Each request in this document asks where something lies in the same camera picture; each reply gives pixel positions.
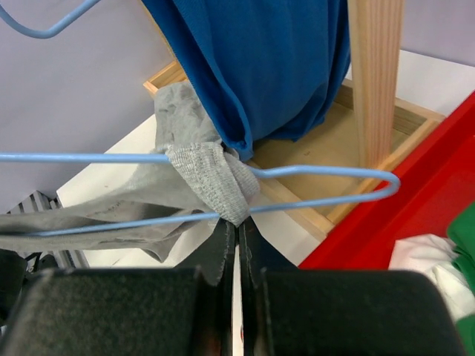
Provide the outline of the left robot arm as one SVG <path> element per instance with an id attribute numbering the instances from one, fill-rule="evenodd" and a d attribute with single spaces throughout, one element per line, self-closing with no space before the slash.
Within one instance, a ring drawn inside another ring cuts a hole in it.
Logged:
<path id="1" fill-rule="evenodd" d="M 7 322 L 24 283 L 27 261 L 16 252 L 1 250 L 1 326 Z"/>

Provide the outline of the grey tank top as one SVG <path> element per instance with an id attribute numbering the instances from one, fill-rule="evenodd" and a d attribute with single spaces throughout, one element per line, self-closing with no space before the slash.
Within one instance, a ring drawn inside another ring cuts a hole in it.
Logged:
<path id="1" fill-rule="evenodd" d="M 249 216 L 249 204 L 259 183 L 237 154 L 223 146 L 209 115 L 188 82 L 160 88 L 154 98 L 154 152 L 167 165 L 139 164 L 117 189 L 62 211 L 61 226 L 48 231 L 123 223 L 159 217 L 179 217 L 214 211 L 235 225 Z M 28 237 L 15 222 L 1 217 L 1 247 L 12 251 L 103 250 L 140 248 L 165 260 L 190 222 L 174 222 L 86 234 Z"/>

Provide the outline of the white camisole tank top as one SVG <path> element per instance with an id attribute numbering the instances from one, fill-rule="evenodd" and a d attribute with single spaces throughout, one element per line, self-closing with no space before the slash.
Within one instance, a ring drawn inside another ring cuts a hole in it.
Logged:
<path id="1" fill-rule="evenodd" d="M 451 317 L 461 320 L 474 313 L 474 294 L 454 265 L 455 243 L 445 237 L 423 234 L 395 242 L 388 268 L 415 271 L 438 289 Z"/>

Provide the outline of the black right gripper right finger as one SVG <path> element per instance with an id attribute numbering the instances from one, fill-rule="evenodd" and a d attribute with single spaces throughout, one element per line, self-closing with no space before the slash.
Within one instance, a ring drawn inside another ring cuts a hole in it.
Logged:
<path id="1" fill-rule="evenodd" d="M 301 270 L 252 219 L 239 228 L 245 355 L 464 355 L 432 282 L 413 271 Z"/>

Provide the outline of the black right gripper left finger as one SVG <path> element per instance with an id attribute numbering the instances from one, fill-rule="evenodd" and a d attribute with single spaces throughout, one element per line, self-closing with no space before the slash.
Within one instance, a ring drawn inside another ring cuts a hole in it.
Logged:
<path id="1" fill-rule="evenodd" d="M 235 227 L 173 268 L 49 269 L 21 295 L 3 355 L 230 355 Z"/>

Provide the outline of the light blue hanger of grey top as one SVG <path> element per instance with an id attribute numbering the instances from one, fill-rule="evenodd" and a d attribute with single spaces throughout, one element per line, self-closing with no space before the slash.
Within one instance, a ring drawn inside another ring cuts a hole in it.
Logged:
<path id="1" fill-rule="evenodd" d="M 28 162 L 28 163 L 146 163 L 146 164 L 169 164 L 169 158 L 164 154 L 43 154 L 43 153 L 2 153 L 2 162 Z M 298 208 L 315 208 L 327 205 L 340 205 L 346 203 L 360 203 L 381 200 L 394 195 L 401 186 L 400 179 L 393 173 L 368 168 L 348 168 L 321 165 L 289 165 L 277 168 L 250 168 L 251 172 L 259 179 L 276 179 L 283 182 L 300 202 L 282 202 L 274 205 L 262 205 L 250 209 L 251 214 L 260 214 L 273 211 L 289 211 Z M 383 188 L 372 192 L 355 193 L 338 197 L 326 197 L 318 199 L 311 195 L 305 183 L 321 183 L 330 177 L 352 177 L 373 179 L 384 182 Z M 139 228 L 151 225 L 165 225 L 169 223 L 188 223 L 201 220 L 212 220 L 218 214 L 199 213 L 179 217 L 162 217 L 130 222 L 114 222 L 94 226 L 67 228 L 54 231 L 34 231 L 27 233 L 28 237 L 55 237 L 66 234 L 86 234 L 103 231 L 113 231 L 127 228 Z"/>

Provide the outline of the green tank top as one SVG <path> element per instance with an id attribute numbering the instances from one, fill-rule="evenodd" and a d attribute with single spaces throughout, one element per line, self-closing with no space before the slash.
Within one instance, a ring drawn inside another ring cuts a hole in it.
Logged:
<path id="1" fill-rule="evenodd" d="M 452 264 L 465 277 L 468 286 L 474 293 L 474 252 L 475 252 L 475 213 L 472 202 L 448 226 L 447 235 L 455 243 L 456 253 Z"/>

